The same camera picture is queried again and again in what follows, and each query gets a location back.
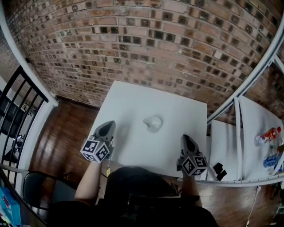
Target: person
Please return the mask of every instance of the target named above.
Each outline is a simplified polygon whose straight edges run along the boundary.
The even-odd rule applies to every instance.
[[[97,224],[185,224],[218,227],[202,208],[194,177],[183,176],[181,196],[160,176],[138,167],[122,167],[108,176],[105,195],[99,192],[101,163],[91,162],[75,194],[75,201],[53,204],[48,226]]]

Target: hardwood floor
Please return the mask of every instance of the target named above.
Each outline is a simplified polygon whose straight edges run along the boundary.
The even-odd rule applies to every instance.
[[[98,110],[59,100],[59,106],[50,115],[34,151],[31,171],[42,171],[60,176],[67,172],[75,175],[70,179],[79,182],[88,161],[80,154]],[[111,170],[119,165],[110,162]],[[106,173],[107,163],[102,172]],[[99,198],[103,198],[106,178],[101,177]],[[256,187],[223,188],[199,186],[203,207],[215,217],[220,227],[245,227],[255,199]],[[249,227],[270,225],[280,199],[270,200],[271,185],[263,186],[258,194]]]

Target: red bottle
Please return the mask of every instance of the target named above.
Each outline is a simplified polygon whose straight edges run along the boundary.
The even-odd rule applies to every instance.
[[[269,131],[267,131],[265,134],[261,136],[257,136],[255,138],[255,144],[258,146],[260,144],[264,144],[267,141],[271,141],[276,139],[277,133],[281,132],[281,127],[278,128],[271,128]]]

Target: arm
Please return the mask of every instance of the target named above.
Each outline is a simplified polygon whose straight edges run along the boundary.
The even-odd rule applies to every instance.
[[[94,205],[98,192],[99,181],[101,176],[102,163],[90,162],[79,186],[77,187],[75,200],[86,203],[91,206]]]
[[[186,174],[183,174],[181,197],[187,196],[199,196],[199,193],[197,190],[197,184],[194,176],[187,176]],[[202,207],[200,198],[198,201],[195,202],[194,205]]]

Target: white cable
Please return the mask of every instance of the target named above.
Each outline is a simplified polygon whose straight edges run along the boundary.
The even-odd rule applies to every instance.
[[[254,198],[252,210],[251,210],[251,212],[250,212],[250,214],[249,214],[249,216],[248,216],[248,221],[247,221],[246,227],[249,227],[249,218],[250,218],[250,216],[252,215],[252,211],[253,211],[254,205],[255,205],[255,203],[256,203],[257,194],[260,192],[260,190],[261,190],[261,186],[258,186],[258,187],[257,187],[257,191],[256,191],[256,197]]]

